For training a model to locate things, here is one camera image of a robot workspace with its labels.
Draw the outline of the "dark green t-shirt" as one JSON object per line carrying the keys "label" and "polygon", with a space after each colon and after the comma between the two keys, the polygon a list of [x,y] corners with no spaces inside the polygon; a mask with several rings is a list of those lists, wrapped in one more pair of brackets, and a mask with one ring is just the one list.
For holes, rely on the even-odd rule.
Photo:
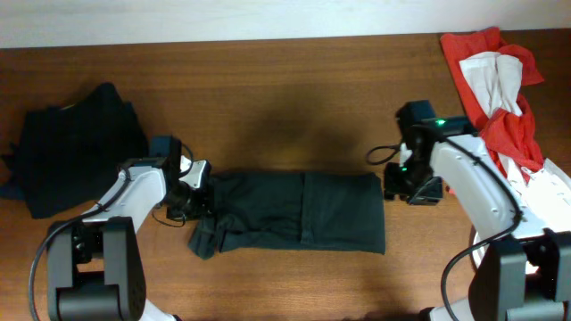
{"label": "dark green t-shirt", "polygon": [[386,251],[374,173],[222,173],[210,179],[206,209],[188,244],[201,259],[239,248]]}

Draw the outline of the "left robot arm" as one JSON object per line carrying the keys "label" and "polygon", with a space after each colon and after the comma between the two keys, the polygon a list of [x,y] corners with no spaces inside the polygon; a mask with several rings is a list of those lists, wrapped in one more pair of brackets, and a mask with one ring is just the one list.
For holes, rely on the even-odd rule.
{"label": "left robot arm", "polygon": [[160,207],[176,226],[198,218],[210,170],[177,138],[156,136],[93,208],[54,223],[37,250],[47,256],[50,319],[177,321],[146,296],[137,231]]}

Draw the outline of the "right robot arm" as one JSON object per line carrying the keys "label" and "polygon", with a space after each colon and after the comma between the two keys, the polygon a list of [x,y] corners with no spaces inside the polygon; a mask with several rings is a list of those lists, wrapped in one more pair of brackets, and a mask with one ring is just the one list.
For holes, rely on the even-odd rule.
{"label": "right robot arm", "polygon": [[424,320],[568,320],[570,225],[548,203],[545,216],[517,196],[465,116],[439,118],[428,101],[395,114],[398,163],[384,172],[384,195],[409,205],[435,205],[443,185],[455,192],[478,241],[446,265],[443,304]]}

